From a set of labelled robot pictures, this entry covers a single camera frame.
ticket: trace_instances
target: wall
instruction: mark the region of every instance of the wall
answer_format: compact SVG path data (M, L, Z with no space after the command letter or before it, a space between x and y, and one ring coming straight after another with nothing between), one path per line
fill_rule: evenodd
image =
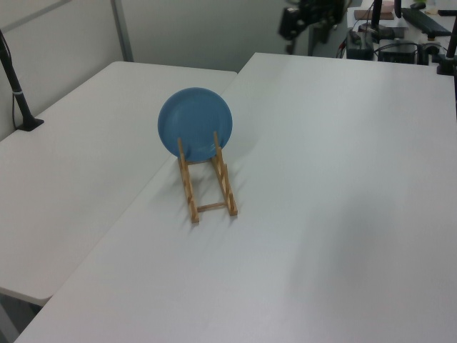
M122 60L109 0L70 1L4 36L33 115ZM12 131L11 88L0 68L0 140Z
M134 61L240 71L254 52L283 54L284 0L123 0ZM307 32L297 46L306 54Z

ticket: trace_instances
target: plate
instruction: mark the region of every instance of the plate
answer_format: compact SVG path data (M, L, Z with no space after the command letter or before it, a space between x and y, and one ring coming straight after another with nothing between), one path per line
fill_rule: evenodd
M205 88L187 88L173 94L162 106L159 136L169 152L179 157L178 138L188 161L204 161L216 155L214 132L219 146L229 141L233 126L227 103Z

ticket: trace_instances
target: electronic equipment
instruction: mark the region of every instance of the electronic equipment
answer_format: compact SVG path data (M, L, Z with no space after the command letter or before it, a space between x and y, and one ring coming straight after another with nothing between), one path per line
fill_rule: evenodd
M428 36L428 39L451 35L448 30L417 9L401 9L401 13L406 21L422 30L422 32Z
M396 32L391 27L379 25L382 4L382 0L374 0L371 23L360 25L358 27L358 30L362 32L371 32L373 40L376 42L379 42L382 39L401 38L399 36L396 36ZM395 15L398 18L401 18L401 0L394 0L394 11Z
M17 129L23 131L32 131L36 127L43 124L44 121L42 119L34 118L34 116L32 116L30 113L29 105L27 104L21 85L17 79L16 72L13 68L13 62L11 60L11 53L9 51L8 44L6 43L5 37L3 36L1 30L0 60L1 64L3 64L3 68L5 69L6 77L8 78L9 84L11 85L11 89L13 90L13 95L16 98L17 104L19 105L22 113L22 125L18 126Z
M457 9L439 9L439 16L457 16Z
M415 2L411 6L409 6L410 9L424 9L426 8L427 5L425 2Z
M293 54L296 38L311 24L321 25L321 41L326 43L330 28L340 23L346 12L345 3L345 0L299 0L298 7L285 8L278 32L291 41L286 47L287 52Z
M373 40L367 32L354 32L350 30L346 37L346 58L373 60Z
M412 41L383 39L379 42L378 51L378 61L380 62L415 63L416 44Z
M377 30L377 28L379 27L379 19L381 18L382 5L382 0L375 0L373 2L373 17L371 19L371 28L373 30ZM393 8L397 18L401 18L401 0L395 0Z

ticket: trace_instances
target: white table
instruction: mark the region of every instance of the white table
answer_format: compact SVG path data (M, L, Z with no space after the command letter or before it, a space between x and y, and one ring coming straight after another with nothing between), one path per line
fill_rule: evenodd
M235 75L116 62L0 142L0 293L45 304L169 157L163 103Z
M455 342L453 97L429 68L254 55L223 93L239 216L192 226L171 156L17 343Z

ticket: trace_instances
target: table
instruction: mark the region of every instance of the table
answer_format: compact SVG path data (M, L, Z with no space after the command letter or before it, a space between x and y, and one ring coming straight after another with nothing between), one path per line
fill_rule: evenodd
M17 343L454 342L453 97L420 66L255 54L223 93L238 217L193 226L171 156Z
M169 157L162 104L235 75L116 62L0 142L0 293L45 304Z

